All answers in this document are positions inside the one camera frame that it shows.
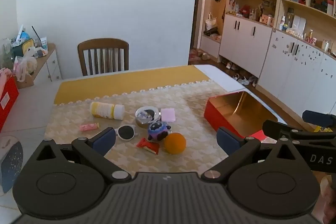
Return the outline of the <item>person's right hand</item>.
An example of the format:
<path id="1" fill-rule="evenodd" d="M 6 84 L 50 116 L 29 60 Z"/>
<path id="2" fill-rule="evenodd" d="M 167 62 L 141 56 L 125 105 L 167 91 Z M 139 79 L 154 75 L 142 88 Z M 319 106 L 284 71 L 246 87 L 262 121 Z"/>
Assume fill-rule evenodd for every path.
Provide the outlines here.
<path id="1" fill-rule="evenodd" d="M 332 188 L 332 176 L 326 175 L 320 183 L 321 195 L 324 200 L 323 205 L 323 223 L 329 224 L 335 221 L 335 189 Z"/>

